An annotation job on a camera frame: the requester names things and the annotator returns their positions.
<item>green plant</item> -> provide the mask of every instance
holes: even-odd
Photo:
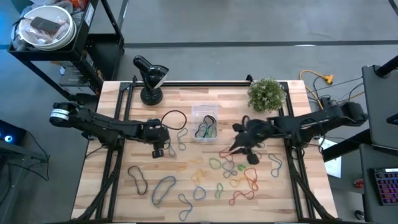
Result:
[[[261,78],[251,83],[249,106],[258,112],[277,110],[285,103],[286,92],[273,78]]]

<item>gray floor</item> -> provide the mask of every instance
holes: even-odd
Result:
[[[122,2],[111,1],[116,18]],[[9,0],[0,1],[0,10],[0,44],[8,44],[9,30],[18,13]],[[126,43],[394,40],[398,37],[394,29],[397,22],[388,0],[130,0],[122,32]],[[90,32],[111,31],[103,7],[98,6]],[[363,65],[384,63],[397,51],[397,45],[126,49],[118,80],[138,75],[132,58],[141,54],[169,67],[169,80],[242,80],[247,74],[295,80],[301,70],[311,69],[334,74],[336,84],[359,78]],[[26,177],[13,223],[68,220],[87,141],[77,130],[49,124],[53,102],[63,101],[56,91],[5,50],[0,51],[0,58],[0,119],[31,131],[51,154],[51,180],[44,182],[32,174]],[[57,66],[38,66],[58,78]],[[308,85],[313,79],[305,76]],[[357,80],[327,88],[320,94],[338,100],[359,83]],[[319,81],[317,86],[323,88],[326,84]],[[366,110],[363,95],[354,101]],[[367,127],[342,127],[328,135],[348,138]],[[338,215],[344,220],[355,220],[353,212],[362,206],[360,192],[347,191],[352,188],[351,182],[360,178],[356,171],[359,167],[358,155],[349,154],[343,158],[343,169],[350,172],[344,172],[341,180],[330,177]],[[337,187],[342,182],[346,187]]]

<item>keyboard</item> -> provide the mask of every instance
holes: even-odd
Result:
[[[371,169],[380,205],[398,205],[398,168]]]

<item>blue light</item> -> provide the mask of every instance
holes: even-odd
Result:
[[[11,142],[12,141],[12,136],[6,136],[6,137],[4,137],[4,140],[6,142]]]

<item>wooden tabletop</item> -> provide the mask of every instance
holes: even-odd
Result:
[[[303,81],[287,82],[294,114],[298,116],[310,113],[310,105]],[[119,84],[120,82],[104,83],[99,99],[98,113],[109,117],[114,116]],[[186,125],[188,134],[181,138],[181,142],[186,144],[187,150],[180,151],[178,149],[178,131],[173,130],[170,130],[170,138],[177,154],[175,157],[171,157],[169,151],[165,151],[163,158],[153,159],[151,156],[151,145],[126,141],[114,222],[179,222],[179,213],[190,207],[178,200],[179,194],[184,194],[187,200],[193,204],[193,209],[186,219],[187,222],[297,221],[282,139],[267,139],[264,141],[265,147],[257,149],[262,154],[262,158],[256,166],[249,166],[244,155],[234,156],[233,158],[235,164],[246,164],[248,168],[256,168],[259,190],[254,192],[252,200],[247,200],[240,195],[237,197],[235,204],[231,206],[229,201],[233,198],[235,191],[240,190],[243,193],[247,193],[251,190],[246,179],[236,188],[230,184],[230,179],[244,177],[243,172],[238,171],[237,176],[226,179],[223,177],[223,169],[213,170],[209,165],[209,158],[216,158],[221,162],[225,161],[225,159],[219,158],[218,152],[229,147],[234,142],[236,133],[231,127],[233,123],[240,123],[244,115],[248,115],[252,119],[265,120],[270,116],[278,116],[277,111],[257,113],[252,108],[248,108],[247,87],[162,87],[164,97],[162,102],[156,106],[144,105],[139,97],[140,90],[141,88],[134,89],[129,119],[146,121],[148,118],[161,118],[170,110],[182,111],[188,118]],[[124,96],[120,119],[123,118],[126,98]],[[192,105],[195,103],[218,105],[218,139],[216,141],[199,143],[193,140],[191,112]],[[178,113],[171,113],[164,120],[164,123],[171,127],[179,127],[183,122],[183,116]],[[99,146],[99,142],[91,142],[87,153],[97,149]],[[268,158],[270,153],[275,154],[276,157],[283,161],[279,176],[276,178],[271,176],[271,170],[277,168],[278,164]],[[85,160],[72,218],[81,215],[98,193],[105,158],[106,149],[101,149]],[[187,161],[197,159],[203,159],[203,162],[187,164]],[[327,211],[336,217],[336,208],[328,177],[318,148],[306,148],[304,161],[312,192]],[[127,170],[131,166],[139,166],[148,181],[148,191],[145,195],[137,194],[134,179],[127,174]],[[205,172],[205,175],[204,178],[199,176],[200,183],[196,184],[200,184],[206,190],[206,198],[196,201],[193,199],[193,191],[196,185],[192,178],[195,179],[193,175],[200,169]],[[132,174],[137,177],[138,186],[143,191],[145,187],[141,176],[136,170]],[[174,176],[177,183],[171,187],[159,207],[155,207],[151,202],[155,186],[160,179],[169,175]],[[253,170],[250,170],[250,178],[253,178],[253,175]],[[224,188],[219,199],[215,198],[217,183],[221,183]],[[160,185],[155,194],[155,202],[170,185],[172,185],[171,181],[166,181]],[[301,192],[300,195],[305,217],[308,217],[303,193]],[[106,203],[104,213],[108,211],[107,206]]]

